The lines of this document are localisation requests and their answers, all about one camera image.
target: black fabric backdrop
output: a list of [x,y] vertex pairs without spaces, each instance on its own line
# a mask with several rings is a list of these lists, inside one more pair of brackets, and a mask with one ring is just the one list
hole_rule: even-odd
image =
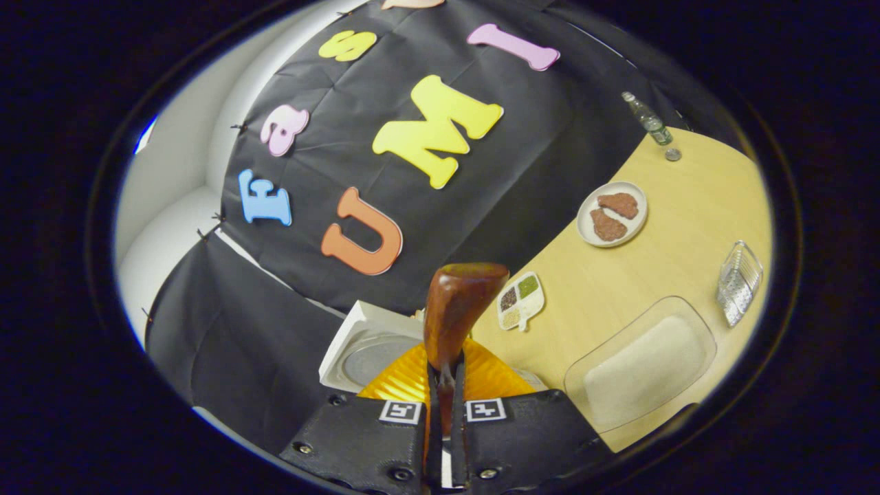
[[168,277],[146,351],[183,398],[273,454],[330,388],[318,382],[342,323],[267,276],[215,234]]
[[[503,262],[518,270],[644,138],[620,97],[624,90],[648,102],[669,125],[693,126],[740,148],[720,104],[664,55],[583,11],[555,5],[554,15],[538,14],[536,4],[448,0],[424,11],[381,11],[378,2],[369,2],[307,42],[277,71],[235,144],[222,227],[295,292],[213,233],[181,260],[154,303],[146,348],[191,405],[279,453],[323,400],[318,367],[341,324],[303,296],[343,312],[361,299],[406,314],[423,307],[431,275],[446,262]],[[626,59],[566,20],[613,40]],[[468,45],[467,35],[487,22],[557,48],[561,59],[536,72],[497,48]],[[378,43],[352,63],[317,55],[331,36],[347,29],[372,31]],[[383,123],[422,119],[410,92],[429,74],[504,107],[483,139],[469,140],[468,154],[455,155],[459,169],[442,190],[432,189],[428,176],[400,157],[371,149]],[[668,92],[682,102],[673,106]],[[309,110],[311,120],[293,151],[277,158],[259,133],[281,104]],[[271,219],[246,223],[238,192],[245,168],[288,190],[292,226]],[[320,252],[333,222],[365,248],[378,247],[372,230],[336,215],[342,192],[351,186],[403,232],[403,250],[385,274],[362,275]]]
[[[431,9],[388,11],[379,5],[368,2],[339,18],[270,79],[246,117],[248,129],[235,144],[224,186],[224,230],[261,266],[330,307],[348,311],[363,299],[408,314],[424,306],[431,275],[447,262],[491,261],[520,269],[645,136],[622,91],[648,102],[669,125],[685,125],[632,64],[527,4],[450,0]],[[498,48],[468,45],[468,34],[488,22],[557,48],[561,59],[537,72]],[[349,29],[373,32],[378,42],[353,62],[318,56],[321,45]],[[469,140],[468,154],[453,155],[458,171],[441,190],[401,157],[371,149],[385,122],[423,119],[410,92],[430,74],[504,108],[485,137]],[[308,110],[311,120],[292,151],[277,158],[259,134],[282,104]],[[288,191],[290,227],[273,219],[246,223],[238,174],[247,168]],[[365,276],[320,252],[333,222],[364,248],[380,245],[366,225],[337,217],[337,203],[349,187],[403,232],[400,257],[384,274]]]

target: wooden table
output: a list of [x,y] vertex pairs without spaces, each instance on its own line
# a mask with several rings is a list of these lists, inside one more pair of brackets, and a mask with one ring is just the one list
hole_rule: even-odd
[[[635,149],[612,181],[638,185],[648,218],[629,242],[587,244],[572,222],[520,273],[534,271],[546,295],[528,331],[502,330],[494,307],[473,328],[473,338],[515,368],[536,373],[550,388],[579,358],[614,336],[665,296],[687,300],[717,343],[709,369],[684,393],[648,415],[602,437],[615,452],[645,436],[688,403],[699,402],[721,381],[749,342],[765,305],[772,272],[770,203],[758,166],[709,137],[671,129],[682,158],[670,162],[651,137]],[[737,240],[764,265],[751,307],[729,329],[715,302],[719,271]],[[511,275],[511,280],[518,274]]]

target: yellow letter m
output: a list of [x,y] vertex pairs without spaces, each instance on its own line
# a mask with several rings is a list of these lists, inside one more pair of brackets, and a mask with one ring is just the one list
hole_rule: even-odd
[[413,88],[413,103],[424,121],[388,122],[373,140],[373,152],[390,151],[415,165],[430,178],[431,187],[442,189],[458,170],[452,158],[439,158],[429,150],[463,154],[471,150],[452,121],[461,124],[471,139],[484,137],[504,113],[443,84],[439,76],[427,76]]

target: ground meat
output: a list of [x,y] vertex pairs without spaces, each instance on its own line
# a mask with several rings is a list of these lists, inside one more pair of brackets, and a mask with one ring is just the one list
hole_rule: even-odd
[[593,232],[601,240],[606,242],[617,240],[627,234],[627,226],[605,215],[602,209],[591,211],[590,216],[593,217]]
[[616,195],[603,195],[598,198],[599,208],[610,208],[624,218],[632,220],[639,214],[639,204],[635,198],[627,193]]

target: white wall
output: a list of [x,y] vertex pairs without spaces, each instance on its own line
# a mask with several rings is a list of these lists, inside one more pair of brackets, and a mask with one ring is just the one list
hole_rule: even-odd
[[[160,211],[204,185],[209,142],[222,125],[217,102],[227,99],[254,57],[295,20],[284,19],[211,64],[158,116],[150,141],[133,157],[122,188],[115,232],[117,268],[135,237]],[[223,122],[234,136],[235,129],[229,129],[233,123]]]
[[143,345],[146,315],[183,255],[220,211],[226,166],[241,123],[263,86],[314,34],[365,0],[327,0],[297,11],[239,44],[187,85],[134,156],[115,229],[120,296]]

